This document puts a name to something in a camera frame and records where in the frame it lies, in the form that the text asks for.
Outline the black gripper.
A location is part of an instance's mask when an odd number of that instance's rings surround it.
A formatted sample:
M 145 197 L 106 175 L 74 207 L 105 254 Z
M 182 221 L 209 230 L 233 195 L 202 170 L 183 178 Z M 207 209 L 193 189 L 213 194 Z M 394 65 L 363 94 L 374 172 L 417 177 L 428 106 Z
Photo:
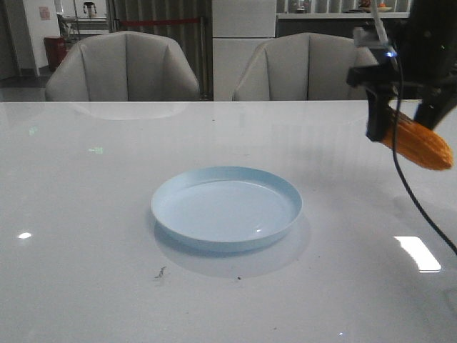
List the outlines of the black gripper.
M 371 141 L 392 141 L 390 101 L 402 86 L 422 102 L 414 121 L 434 130 L 456 107 L 456 2 L 414 1 L 405 24 L 389 32 L 382 64 L 349 69 L 350 86 L 366 88 Z

